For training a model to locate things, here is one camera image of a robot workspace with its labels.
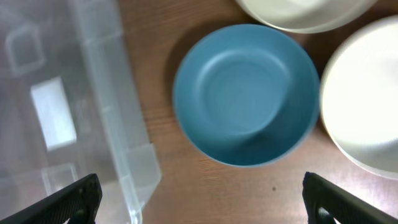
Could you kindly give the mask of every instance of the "dishware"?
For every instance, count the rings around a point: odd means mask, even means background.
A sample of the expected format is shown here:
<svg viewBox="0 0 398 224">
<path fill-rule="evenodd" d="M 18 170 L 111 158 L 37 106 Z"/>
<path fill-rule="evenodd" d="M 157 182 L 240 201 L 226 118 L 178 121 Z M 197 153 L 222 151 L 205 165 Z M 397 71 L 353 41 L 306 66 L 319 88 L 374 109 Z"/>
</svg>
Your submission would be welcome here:
<svg viewBox="0 0 398 224">
<path fill-rule="evenodd" d="M 301 34 L 343 26 L 376 0 L 236 0 L 253 18 L 269 26 Z"/>
<path fill-rule="evenodd" d="M 232 166 L 274 162 L 312 130 L 319 80 L 307 53 L 265 26 L 217 30 L 185 56 L 173 103 L 187 138 Z"/>
<path fill-rule="evenodd" d="M 398 16 L 353 34 L 326 66 L 321 111 L 326 130 L 355 164 L 398 179 Z"/>
</svg>

